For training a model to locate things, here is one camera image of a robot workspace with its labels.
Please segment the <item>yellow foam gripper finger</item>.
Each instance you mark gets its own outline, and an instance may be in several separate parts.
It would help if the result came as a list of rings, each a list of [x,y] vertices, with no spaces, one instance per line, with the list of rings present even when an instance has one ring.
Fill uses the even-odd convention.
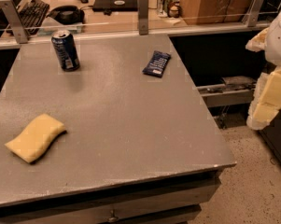
[[[252,130],[262,130],[281,110],[281,66],[270,74],[260,75],[253,96],[246,125]]]
[[[257,33],[252,39],[246,43],[246,49],[254,52],[259,52],[265,49],[265,39],[268,33],[268,28]]]

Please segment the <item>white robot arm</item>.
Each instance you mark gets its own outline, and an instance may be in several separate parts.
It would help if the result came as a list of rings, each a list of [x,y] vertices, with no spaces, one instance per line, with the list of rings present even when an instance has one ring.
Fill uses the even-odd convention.
[[[260,75],[248,109],[247,126],[262,130],[281,110],[281,11],[268,28],[246,43],[246,49],[255,52],[263,50],[265,60],[275,65],[273,72]]]

